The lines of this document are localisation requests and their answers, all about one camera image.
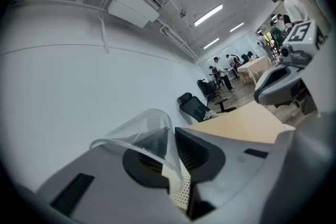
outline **black slot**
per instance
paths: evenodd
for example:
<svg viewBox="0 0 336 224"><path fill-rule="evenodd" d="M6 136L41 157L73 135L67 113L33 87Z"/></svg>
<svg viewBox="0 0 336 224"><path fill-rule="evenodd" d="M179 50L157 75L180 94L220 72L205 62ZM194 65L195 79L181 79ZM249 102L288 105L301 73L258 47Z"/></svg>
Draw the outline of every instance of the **black slot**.
<svg viewBox="0 0 336 224"><path fill-rule="evenodd" d="M78 174L50 205L69 217L93 180L94 176Z"/></svg>
<svg viewBox="0 0 336 224"><path fill-rule="evenodd" d="M266 159L266 157L268 155L268 152L254 150L253 148L248 148L247 150L244 151L244 153L252 155L252 156L256 156L256 157L259 157L259 158L263 158L263 159Z"/></svg>

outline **perforated panel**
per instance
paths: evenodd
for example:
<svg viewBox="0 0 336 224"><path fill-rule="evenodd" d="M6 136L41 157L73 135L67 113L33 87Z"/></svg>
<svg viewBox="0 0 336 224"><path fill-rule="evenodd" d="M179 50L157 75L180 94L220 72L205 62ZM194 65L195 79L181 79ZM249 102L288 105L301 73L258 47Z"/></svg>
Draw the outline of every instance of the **perforated panel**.
<svg viewBox="0 0 336 224"><path fill-rule="evenodd" d="M181 171L184 179L183 187L180 190L180 179L177 175L168 169L162 167L162 175L169 179L171 200L180 208L186 210L188 208L189 194L190 194L190 174L180 160Z"/></svg>

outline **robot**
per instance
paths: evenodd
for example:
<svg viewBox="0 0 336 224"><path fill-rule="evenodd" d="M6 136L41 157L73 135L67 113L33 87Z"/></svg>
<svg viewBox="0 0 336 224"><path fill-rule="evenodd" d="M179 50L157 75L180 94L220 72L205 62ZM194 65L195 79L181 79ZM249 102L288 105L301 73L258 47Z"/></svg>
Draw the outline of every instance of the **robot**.
<svg viewBox="0 0 336 224"><path fill-rule="evenodd" d="M294 103L303 114L316 110L301 73L325 42L314 20L294 25L280 48L279 64L262 74L255 88L255 100L262 105Z"/></svg>

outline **transparent plastic cover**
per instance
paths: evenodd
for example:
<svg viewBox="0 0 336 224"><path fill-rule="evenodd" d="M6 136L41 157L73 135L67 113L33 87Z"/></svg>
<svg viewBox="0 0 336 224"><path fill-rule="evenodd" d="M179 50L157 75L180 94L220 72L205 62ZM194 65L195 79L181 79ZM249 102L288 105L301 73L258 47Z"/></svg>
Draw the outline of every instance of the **transparent plastic cover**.
<svg viewBox="0 0 336 224"><path fill-rule="evenodd" d="M93 141L90 148L104 143L127 147L162 163L176 174L181 181L180 188L183 187L172 122L165 112L158 109L146 110Z"/></svg>

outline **table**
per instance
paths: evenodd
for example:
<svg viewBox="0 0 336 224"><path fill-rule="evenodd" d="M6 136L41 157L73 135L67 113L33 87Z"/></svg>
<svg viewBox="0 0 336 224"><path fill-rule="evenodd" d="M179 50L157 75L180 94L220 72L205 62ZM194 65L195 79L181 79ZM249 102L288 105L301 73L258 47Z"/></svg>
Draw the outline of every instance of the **table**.
<svg viewBox="0 0 336 224"><path fill-rule="evenodd" d="M271 60L268 57L263 56L238 67L237 71L245 83L247 82L248 77L250 77L253 79L254 84L257 85L255 75L261 71L271 68L272 66Z"/></svg>
<svg viewBox="0 0 336 224"><path fill-rule="evenodd" d="M234 111L187 128L226 138L273 144L287 128L266 108L253 101Z"/></svg>

